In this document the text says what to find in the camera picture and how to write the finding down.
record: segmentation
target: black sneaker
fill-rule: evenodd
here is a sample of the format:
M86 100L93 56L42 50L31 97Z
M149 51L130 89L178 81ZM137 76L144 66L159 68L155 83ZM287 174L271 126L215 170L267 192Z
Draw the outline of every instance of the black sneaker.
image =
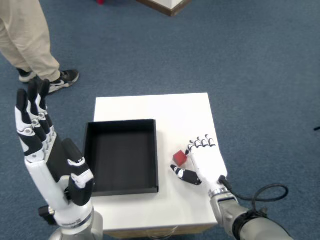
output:
M19 72L19 81L25 84L37 76L37 74L33 71L26 72L20 68L17 68L17 70Z
M50 82L49 94L52 94L62 88L68 88L74 84L79 78L77 70L62 71L58 80Z

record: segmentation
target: black cable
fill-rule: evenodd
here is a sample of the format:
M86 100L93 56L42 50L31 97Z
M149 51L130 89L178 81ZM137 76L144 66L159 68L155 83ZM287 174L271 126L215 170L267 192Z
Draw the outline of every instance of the black cable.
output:
M221 175L219 177L219 182L222 183L226 189L228 189L230 191L230 193L232 193L234 196L236 196L237 198L241 199L241 200L244 200L244 201L251 201L252 202L252 210L254 212L257 212L257 209L256 209L256 202L276 202L276 201L279 201L281 199L284 199L288 193L289 193L289 188L286 186L286 185L283 185L281 183L274 183L274 184L269 184L269 185L266 185L262 188L260 188L255 194L253 197L246 197L246 196L241 196L237 193L235 193L233 190L232 190L232 187L231 187L231 184L227 181L226 177ZM283 188L285 190L284 194L282 194L281 196L278 196L278 197L273 197L273 198L258 198L258 196L260 194L262 194L264 191L268 190L268 189L271 189L271 188Z

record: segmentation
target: khaki pants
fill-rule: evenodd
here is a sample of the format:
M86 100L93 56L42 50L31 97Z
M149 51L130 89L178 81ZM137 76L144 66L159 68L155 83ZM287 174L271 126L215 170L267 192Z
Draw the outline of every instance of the khaki pants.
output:
M39 0L0 0L0 52L13 66L42 80L60 77Z

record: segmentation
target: white robotic hand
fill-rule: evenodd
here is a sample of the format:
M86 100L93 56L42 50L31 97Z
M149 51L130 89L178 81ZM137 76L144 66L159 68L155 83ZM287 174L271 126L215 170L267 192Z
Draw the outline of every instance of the white robotic hand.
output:
M47 112L45 97L50 83L33 79L28 93L19 89L15 106L16 130L24 162L48 206L39 214L49 224L72 230L90 223L94 176L71 139L61 141Z
M219 177L227 177L227 168L218 146L208 135L190 141L188 155L190 155L196 174L205 183L208 192L218 191L225 186L219 183Z
M206 135L190 140L185 154L191 158L195 172L171 165L178 178L193 185L204 183L209 195L226 191L219 178L227 177L228 172L220 150L212 138Z

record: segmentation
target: wooden baseboard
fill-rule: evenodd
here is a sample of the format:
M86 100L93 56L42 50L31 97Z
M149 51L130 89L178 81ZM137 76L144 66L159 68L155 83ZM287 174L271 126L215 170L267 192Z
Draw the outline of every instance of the wooden baseboard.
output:
M183 0L180 2L177 6L175 6L173 9L167 8L165 6L162 6L152 0L136 0L139 3L142 3L154 10L159 11L160 13L163 13L165 15L168 15L170 17L177 15L188 3L190 3L192 0Z

